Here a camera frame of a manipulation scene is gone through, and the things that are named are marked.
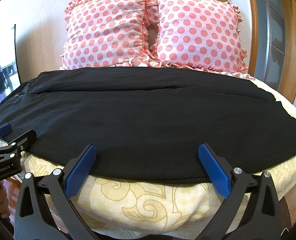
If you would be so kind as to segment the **person's left hand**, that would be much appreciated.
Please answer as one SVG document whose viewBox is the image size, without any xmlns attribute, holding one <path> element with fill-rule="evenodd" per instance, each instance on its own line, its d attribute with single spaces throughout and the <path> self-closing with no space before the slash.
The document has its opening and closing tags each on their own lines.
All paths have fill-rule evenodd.
<svg viewBox="0 0 296 240">
<path fill-rule="evenodd" d="M 9 218 L 10 216 L 9 202 L 4 186 L 0 187 L 0 215 L 2 218 Z"/>
</svg>

